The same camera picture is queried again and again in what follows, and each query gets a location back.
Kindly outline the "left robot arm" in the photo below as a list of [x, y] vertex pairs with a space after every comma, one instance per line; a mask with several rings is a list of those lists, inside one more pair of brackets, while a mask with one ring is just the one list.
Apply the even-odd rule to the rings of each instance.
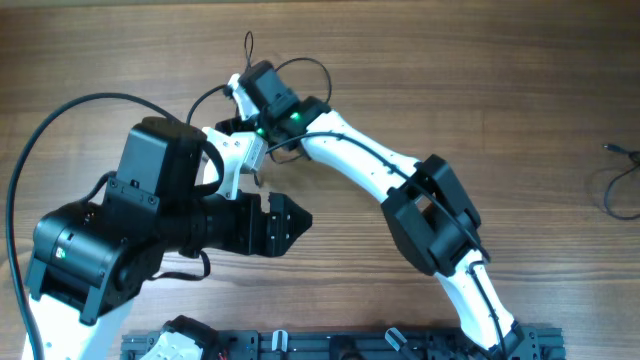
[[288, 196], [244, 193], [238, 176], [261, 138], [148, 117], [129, 132], [119, 167], [97, 184], [104, 198], [66, 204], [37, 224], [26, 282], [37, 333], [28, 358], [96, 359], [108, 352], [168, 252], [209, 248], [279, 257], [311, 227]]

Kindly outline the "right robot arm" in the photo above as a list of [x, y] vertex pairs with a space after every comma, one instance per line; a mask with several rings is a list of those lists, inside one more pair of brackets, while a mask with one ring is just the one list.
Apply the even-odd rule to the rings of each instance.
[[301, 99], [268, 61], [232, 75], [222, 89], [237, 108], [232, 131], [251, 132], [272, 150], [299, 149], [368, 192], [400, 253], [444, 288], [462, 333], [487, 357], [517, 354], [524, 337], [486, 271], [479, 212], [447, 161], [420, 161], [377, 143], [328, 100]]

